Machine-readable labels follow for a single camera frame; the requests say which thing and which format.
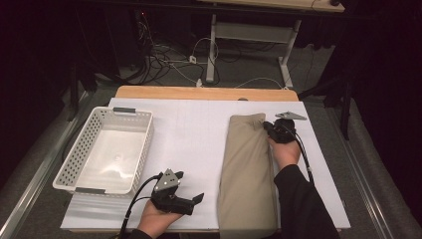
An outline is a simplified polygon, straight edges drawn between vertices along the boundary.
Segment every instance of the dark background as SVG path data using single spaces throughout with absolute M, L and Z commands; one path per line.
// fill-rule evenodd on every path
M 419 172 L 422 169 L 422 114 L 419 112 L 422 97 L 418 88 L 422 80 L 421 1 L 406 1 L 406 4 L 394 0 L 344 1 L 343 4 L 347 7 L 346 14 L 375 15 L 377 20 L 364 24 L 332 19 L 305 20 L 296 46 L 314 44 L 318 49 L 336 45 L 320 84 L 344 74 L 345 66 L 356 52 L 369 47 L 370 57 L 362 59 L 359 71 L 353 73 L 353 97 L 386 168 L 422 224 L 422 173 Z M 392 7 L 383 11 L 385 6 Z M 102 64 L 109 71 L 118 71 L 120 64 L 136 62 L 136 56 L 125 54 L 137 51 L 134 45 L 119 48 L 112 43 L 130 41 L 130 29 L 114 33 L 118 36 L 110 36 L 105 31 L 106 20 L 112 21 L 113 16 L 120 16 L 117 24 L 128 21 L 121 11 L 113 14 L 112 10 L 96 8 L 90 9 L 95 12 L 91 15 L 84 11 L 80 12 L 80 21 L 87 30 L 91 29 L 86 31 L 88 36 L 82 35 L 75 9 L 65 1 L 0 3 L 3 135 L 0 186 L 63 108 L 61 97 L 70 82 L 71 62 L 75 57 L 89 58 L 87 46 L 91 46 L 90 51 L 103 54 L 99 59 L 104 60 Z M 210 16 L 207 15 L 172 12 L 151 13 L 148 17 L 161 34 L 185 46 L 209 32 Z M 231 19 L 250 21 L 246 17 Z M 368 39 L 373 41 L 365 46 L 363 43 Z M 84 70 L 81 75 L 83 84 L 94 89 L 90 70 Z M 343 91 L 344 85 L 338 84 L 320 94 L 340 93 L 337 103 L 341 105 Z

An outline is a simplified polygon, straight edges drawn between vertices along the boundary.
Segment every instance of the white surface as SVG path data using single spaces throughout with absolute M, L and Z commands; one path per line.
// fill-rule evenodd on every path
M 76 187 L 129 193 L 145 142 L 145 132 L 102 130 Z
M 205 193 L 204 200 L 195 206 L 192 216 L 182 217 L 169 228 L 176 230 L 218 229 L 216 205 L 230 116 L 264 113 L 268 121 L 274 121 L 275 114 L 290 111 L 309 118 L 301 102 L 112 99 L 109 106 L 137 108 L 154 114 L 155 133 L 140 180 L 142 183 L 150 176 L 171 168 L 174 172 L 184 171 L 176 192 L 178 196 L 192 198 Z M 310 121 L 296 120 L 296 128 L 314 171 L 316 188 L 335 227 L 349 228 Z M 308 178 L 302 159 L 299 165 Z M 150 182 L 140 196 L 149 196 L 153 184 Z M 129 202 L 129 199 L 74 195 L 62 228 L 119 229 Z M 135 204 L 127 228 L 137 226 L 144 203 L 142 200 Z
M 292 28 L 216 22 L 215 37 L 270 43 L 288 43 Z

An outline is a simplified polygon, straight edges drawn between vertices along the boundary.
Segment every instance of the beige fabric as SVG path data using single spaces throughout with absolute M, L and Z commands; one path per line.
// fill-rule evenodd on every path
M 221 239 L 258 239 L 277 230 L 274 171 L 264 120 L 265 114 L 230 118 L 217 202 Z

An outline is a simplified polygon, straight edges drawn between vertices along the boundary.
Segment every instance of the white table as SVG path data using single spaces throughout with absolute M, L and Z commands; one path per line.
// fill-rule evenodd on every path
M 339 4 L 332 6 L 329 0 L 200 0 L 214 4 L 235 4 L 249 5 L 257 7 L 286 8 L 301 11 L 316 12 L 343 12 L 344 7 Z M 217 20 L 214 14 L 211 20 L 210 33 L 210 52 L 207 60 L 206 81 L 214 81 L 215 67 L 215 46 L 217 38 L 252 40 L 259 42 L 282 43 L 286 44 L 286 51 L 283 57 L 279 57 L 279 65 L 282 73 L 284 85 L 288 88 L 293 87 L 292 78 L 288 69 L 288 59 L 292 52 L 295 40 L 298 36 L 302 20 L 297 20 L 294 26 L 281 28 L 274 26 L 262 26 L 243 23 L 226 23 Z
M 192 216 L 184 216 L 169 227 L 169 232 L 218 231 L 217 196 L 223 163 L 224 145 L 229 117 L 265 113 L 275 120 L 276 113 L 291 111 L 308 117 L 301 102 L 236 102 L 201 100 L 111 100 L 110 107 L 138 108 L 154 114 L 155 132 L 145 163 L 141 182 L 171 168 L 184 171 L 177 195 L 184 198 L 204 192 L 204 200 L 195 206 Z M 347 216 L 320 151 L 309 120 L 297 120 L 316 188 L 338 229 L 349 228 Z M 305 164 L 300 161 L 305 177 Z M 140 193 L 150 195 L 151 182 Z M 72 231 L 117 231 L 130 199 L 74 195 L 61 228 Z M 137 226 L 144 201 L 132 209 L 127 229 Z

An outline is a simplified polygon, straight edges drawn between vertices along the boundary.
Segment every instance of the black cable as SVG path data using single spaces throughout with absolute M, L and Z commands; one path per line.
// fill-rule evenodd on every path
M 146 77 L 148 77 L 149 72 L 151 71 L 151 57 L 148 57 L 148 70 L 146 70 L 146 73 L 143 75 L 143 77 L 139 80 L 139 82 L 137 83 L 139 86 L 141 86 L 142 84 L 144 84 Z
M 118 237 L 119 237 L 119 235 L 118 234 L 115 234 L 115 235 L 112 235 L 112 236 L 108 237 L 108 239 L 118 239 Z
M 140 200 L 142 200 L 142 199 L 146 199 L 146 198 L 151 198 L 151 197 L 139 197 L 139 198 L 137 198 L 137 199 L 136 199 L 136 201 L 134 201 L 134 202 L 136 203 L 137 201 L 140 201 Z
M 177 53 L 177 55 L 183 56 L 182 59 L 173 60 L 173 61 L 189 61 L 188 58 L 186 57 L 186 55 L 184 55 L 183 53 L 180 53 L 178 50 L 172 48 L 171 45 L 169 45 L 168 47 L 165 46 L 165 45 L 155 45 L 155 47 L 157 47 L 157 48 L 168 48 L 168 50 L 166 50 L 166 51 L 156 50 L 156 51 L 161 51 L 163 53 L 163 55 L 173 51 L 173 52 Z
M 310 69 L 307 72 L 307 78 L 305 79 L 305 84 L 304 84 L 304 88 L 307 86 L 308 83 L 308 78 L 310 76 L 310 72 L 314 67 L 314 58 L 315 58 L 315 54 L 314 54 L 314 49 L 311 49 L 311 54 L 313 55 L 313 58 L 311 59 L 311 65 L 310 65 Z
M 234 45 L 240 45 L 240 47 L 250 50 L 250 51 L 245 51 L 241 49 L 245 53 L 268 52 L 271 49 L 273 49 L 276 45 L 280 44 L 280 43 L 247 42 L 243 40 L 242 41 L 231 40 L 231 42 Z M 254 48 L 254 47 L 249 47 L 246 45 L 264 45 L 264 46 L 260 48 Z
M 140 191 L 142 191 L 142 189 L 146 186 L 146 184 L 148 184 L 148 182 L 150 182 L 152 180 L 155 180 L 155 179 L 159 179 L 159 178 L 161 178 L 161 176 L 162 176 L 162 173 L 160 173 L 158 175 L 155 175 L 155 176 L 151 176 L 145 182 L 143 182 L 143 184 L 136 191 L 136 193 L 133 196 L 133 199 L 130 202 L 129 207 L 127 208 L 126 214 L 124 215 L 124 220 L 123 220 L 123 223 L 121 224 L 120 232 L 118 234 L 118 239 L 122 239 L 122 236 L 124 234 L 124 231 L 126 230 L 127 221 L 129 220 L 129 216 L 130 216 L 130 213 L 131 213 L 131 208 L 133 207 L 134 203 L 137 201 L 136 198 L 139 195 Z
M 167 71 L 163 75 L 161 75 L 160 78 L 167 75 L 167 73 L 170 71 L 170 67 L 168 65 L 163 66 L 160 63 L 159 58 L 157 58 L 157 57 L 154 57 L 154 58 L 155 58 L 154 61 L 152 61 L 152 62 L 149 61 L 151 68 L 153 68 L 152 63 L 155 62 L 155 61 L 158 63 L 158 65 L 160 65 L 160 68 L 154 68 L 154 69 L 158 69 L 158 71 L 155 73 L 154 76 L 151 76 L 150 73 L 148 73 L 148 75 L 151 77 L 151 79 L 149 79 L 149 80 L 145 79 L 145 81 L 143 82 L 144 84 L 148 84 L 150 82 L 155 81 L 158 78 L 159 74 L 163 71 L 163 69 L 167 69 Z
M 89 53 L 90 57 L 93 59 L 93 61 L 95 62 L 94 64 L 89 63 L 89 65 L 92 68 L 95 68 L 96 70 L 100 70 L 101 74 L 105 75 L 107 78 L 111 79 L 112 81 L 114 81 L 114 82 L 116 82 L 120 85 L 132 85 L 129 81 L 136 79 L 137 77 L 141 76 L 144 73 L 144 65 L 142 64 L 142 62 L 141 62 L 141 67 L 139 68 L 139 70 L 136 73 L 132 74 L 131 76 L 127 77 L 127 78 L 121 78 L 119 76 L 115 76 L 114 74 L 110 74 L 107 71 L 104 71 L 104 67 L 100 64 L 98 59 L 94 56 L 93 52 L 91 51 L 90 45 L 88 44 L 87 36 L 85 34 L 85 30 L 84 30 L 84 27 L 83 27 L 82 22 L 81 22 L 81 18 L 80 18 L 80 15 L 79 15 L 78 8 L 76 8 L 75 11 L 76 11 L 78 23 L 79 23 L 82 35 L 84 37 L 84 41 L 85 41 L 88 53 Z M 140 45 L 140 46 L 138 46 L 140 48 L 140 50 L 139 50 L 140 56 L 139 57 L 140 57 L 140 59 L 144 59 L 143 49 L 145 48 L 145 40 L 143 40 L 143 44 L 139 44 L 139 45 Z
M 237 49 L 237 51 L 239 53 L 238 56 L 234 60 L 225 60 L 224 58 L 221 57 L 222 50 L 232 50 L 232 49 L 230 49 L 230 48 L 222 48 L 220 46 L 220 43 L 218 44 L 218 46 L 219 46 L 218 47 L 218 49 L 219 49 L 219 56 L 218 56 L 218 59 L 215 59 L 215 60 L 220 60 L 220 61 L 225 62 L 225 63 L 235 63 L 235 62 L 239 61 L 241 59 L 241 57 L 242 57 L 242 51 L 240 50 L 239 46 L 237 46 L 237 45 L 235 45 L 233 43 L 232 43 L 232 45 L 236 47 L 236 49 Z M 199 49 L 199 50 L 195 50 L 195 52 L 197 53 L 197 54 L 195 54 L 196 56 L 208 56 L 209 55 L 209 46 L 208 45 L 206 45 L 205 47 L 202 47 L 200 45 L 197 45 L 196 49 Z
M 188 64 L 188 65 L 183 65 L 183 66 L 177 66 L 177 69 L 179 68 L 185 68 L 185 67 L 199 67 L 201 69 L 201 75 L 199 76 L 198 79 L 202 79 L 203 75 L 204 75 L 204 68 L 200 65 L 197 64 Z
M 224 48 L 223 46 L 223 44 L 222 43 L 224 43 L 224 42 L 228 42 L 228 43 L 230 43 L 230 45 L 232 45 L 233 47 L 235 47 L 236 48 L 236 50 L 237 50 L 237 52 L 238 52 L 238 54 L 237 54 L 237 56 L 234 58 L 234 60 L 226 60 L 226 59 L 224 59 L 223 57 L 222 57 L 222 55 L 224 54 L 223 53 L 223 51 L 224 50 L 234 50 L 234 49 L 232 49 L 232 48 Z M 219 60 L 219 61 L 222 61 L 222 62 L 225 62 L 225 63 L 235 63 L 235 62 L 237 62 L 237 61 L 239 61 L 241 58 L 242 58 L 242 51 L 240 50 L 240 48 L 239 48 L 239 46 L 237 46 L 236 44 L 233 44 L 230 40 L 225 40 L 225 39 L 221 39 L 221 43 L 219 43 L 218 44 L 218 49 L 219 49 L 219 52 L 220 52 L 220 54 L 219 54 L 219 56 L 218 56 L 218 59 L 216 59 L 216 60 Z M 209 52 L 209 47 L 208 47 L 208 45 L 206 46 L 206 51 L 207 52 Z
M 301 49 L 301 53 L 299 54 L 298 62 L 292 68 L 288 68 L 289 69 L 289 78 L 287 80 L 284 80 L 285 86 L 286 86 L 286 82 L 288 82 L 292 78 L 292 72 L 293 72 L 293 70 L 301 63 L 302 52 L 303 51 L 304 51 L 304 48 Z
M 313 176 L 313 173 L 312 173 L 310 162 L 308 161 L 308 156 L 307 156 L 307 153 L 305 152 L 305 147 L 304 147 L 304 144 L 302 143 L 301 138 L 299 137 L 299 135 L 297 133 L 292 133 L 286 126 L 284 126 L 282 124 L 280 124 L 280 126 L 282 126 L 295 139 L 295 142 L 298 144 L 299 149 L 301 150 L 302 156 L 304 158 L 305 166 L 307 167 L 307 172 L 308 172 L 308 176 L 310 178 L 310 183 L 313 186 L 315 186 L 314 176 Z
M 167 71 L 164 74 L 162 74 L 161 76 L 155 76 L 153 79 L 151 79 L 150 81 L 148 81 L 148 83 L 150 83 L 150 82 L 156 82 L 157 84 L 163 86 L 163 84 L 160 83 L 160 82 L 158 82 L 157 80 L 160 79 L 160 78 L 162 78 L 162 77 L 164 77 L 165 75 L 167 75 L 168 72 L 170 72 L 170 70 L 171 70 L 170 67 L 167 67 L 166 69 L 167 69 Z

